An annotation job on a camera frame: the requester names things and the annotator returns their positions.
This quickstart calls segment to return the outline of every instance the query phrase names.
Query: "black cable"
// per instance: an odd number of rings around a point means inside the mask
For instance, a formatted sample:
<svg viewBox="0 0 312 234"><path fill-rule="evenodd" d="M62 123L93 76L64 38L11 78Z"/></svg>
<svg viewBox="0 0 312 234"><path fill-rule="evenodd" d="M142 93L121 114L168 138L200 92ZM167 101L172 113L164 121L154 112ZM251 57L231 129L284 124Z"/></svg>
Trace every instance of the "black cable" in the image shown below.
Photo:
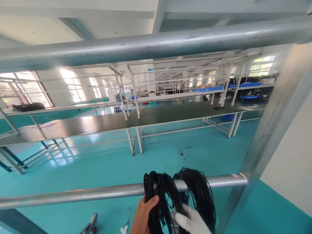
<svg viewBox="0 0 312 234"><path fill-rule="evenodd" d="M175 174L173 179L182 179L189 191L180 192L181 201L189 204L190 194L192 195L194 208L198 211L203 221L212 234L215 233L216 213L212 191L206 176L197 170L182 168Z"/></svg>
<svg viewBox="0 0 312 234"><path fill-rule="evenodd" d="M174 180L166 173L158 174L155 171L152 171L150 174L145 173L144 175L144 191L146 202L148 202L152 197L158 195L159 202L151 210L149 214L149 230L151 234L160 234L163 233L162 225L167 225L169 234L172 234L173 220L170 215L170 208L175 207L176 211L185 215L184 209L182 206L182 201L180 194L177 190ZM168 204L168 199L172 201L172 205ZM183 228L179 227L180 234L187 234L188 232Z"/></svg>

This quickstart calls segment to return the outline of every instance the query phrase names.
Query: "table leg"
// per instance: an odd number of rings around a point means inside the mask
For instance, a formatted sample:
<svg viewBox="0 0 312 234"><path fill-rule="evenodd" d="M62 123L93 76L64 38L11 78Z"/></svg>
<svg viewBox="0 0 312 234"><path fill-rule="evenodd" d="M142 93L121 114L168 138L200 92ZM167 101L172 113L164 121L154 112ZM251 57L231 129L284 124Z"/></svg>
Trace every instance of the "table leg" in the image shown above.
<svg viewBox="0 0 312 234"><path fill-rule="evenodd" d="M238 126L239 126L239 124L240 124L241 117L242 117L243 113L244 113L244 112L242 111L242 112L239 113L239 115L238 115L238 119L237 119L237 121L236 121L236 124L235 124L234 131L233 131L232 136L235 136L235 135L236 135L236 132L237 132Z"/></svg>
<svg viewBox="0 0 312 234"><path fill-rule="evenodd" d="M142 151L142 144L141 144L141 136L139 134L139 129L138 127L136 127L136 134L137 134L137 141L139 143L139 148L140 148L140 153L143 154L143 151Z"/></svg>
<svg viewBox="0 0 312 234"><path fill-rule="evenodd" d="M231 123L231 127L230 127L230 131L228 132L228 138L230 139L231 136L232 136L232 132L233 132L233 129L234 129L234 125L235 125L235 121L236 121L236 118L237 118L237 113L234 114L234 117L233 117L233 120L232 120L232 123Z"/></svg>
<svg viewBox="0 0 312 234"><path fill-rule="evenodd" d="M2 148L0 149L0 156L2 156L5 161L7 161L7 163L9 164L9 166L16 171L17 173L19 173L20 175L24 174L24 172L22 171L22 169L19 167L19 165L15 164L14 161L12 160L12 158L7 154L7 152L5 152Z"/></svg>
<svg viewBox="0 0 312 234"><path fill-rule="evenodd" d="M132 141L131 141L131 137L130 137L129 128L126 129L126 132L127 132L127 136L128 136L128 140L129 140L129 144L130 144L131 153L132 153L132 156L134 156L134 151L133 151L133 147L132 147Z"/></svg>

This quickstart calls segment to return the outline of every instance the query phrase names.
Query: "gloved hand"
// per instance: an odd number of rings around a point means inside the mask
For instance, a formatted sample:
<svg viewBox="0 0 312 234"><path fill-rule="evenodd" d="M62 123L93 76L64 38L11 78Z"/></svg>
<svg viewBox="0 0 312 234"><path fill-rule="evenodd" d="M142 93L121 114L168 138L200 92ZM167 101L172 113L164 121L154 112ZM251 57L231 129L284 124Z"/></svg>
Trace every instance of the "gloved hand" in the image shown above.
<svg viewBox="0 0 312 234"><path fill-rule="evenodd" d="M206 226L199 213L186 204L182 205L187 217L180 213L177 213L176 209L173 209L171 214L172 219L179 226L190 232L190 234L211 234L210 230Z"/></svg>

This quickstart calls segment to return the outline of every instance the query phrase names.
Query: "blue stool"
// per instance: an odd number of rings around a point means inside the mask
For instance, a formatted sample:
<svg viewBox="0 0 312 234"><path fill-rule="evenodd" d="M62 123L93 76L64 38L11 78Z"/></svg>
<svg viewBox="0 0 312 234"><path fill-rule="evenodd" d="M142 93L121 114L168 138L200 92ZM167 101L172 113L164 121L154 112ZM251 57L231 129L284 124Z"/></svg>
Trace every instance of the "blue stool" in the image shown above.
<svg viewBox="0 0 312 234"><path fill-rule="evenodd" d="M114 112L115 113L121 113L120 107L114 107Z"/></svg>

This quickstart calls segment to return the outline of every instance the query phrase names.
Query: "blue plastic tray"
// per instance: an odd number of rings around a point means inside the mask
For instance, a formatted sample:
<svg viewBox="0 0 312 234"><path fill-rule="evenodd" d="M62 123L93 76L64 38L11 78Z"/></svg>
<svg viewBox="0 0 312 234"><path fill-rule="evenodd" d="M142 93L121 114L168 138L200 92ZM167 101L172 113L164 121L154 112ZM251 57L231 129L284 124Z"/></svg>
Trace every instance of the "blue plastic tray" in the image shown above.
<svg viewBox="0 0 312 234"><path fill-rule="evenodd" d="M257 96L240 96L240 99L256 99L256 98L261 98L262 95L257 95Z"/></svg>
<svg viewBox="0 0 312 234"><path fill-rule="evenodd" d="M217 85L214 87L204 88L204 89L194 89L194 92L209 92L209 91L216 91L216 90L222 90L223 85Z"/></svg>
<svg viewBox="0 0 312 234"><path fill-rule="evenodd" d="M254 87L254 86L260 86L262 85L262 82L257 82L257 83L242 83L240 84L240 88L243 88L243 87ZM236 88L237 84L230 84L228 86L228 88Z"/></svg>

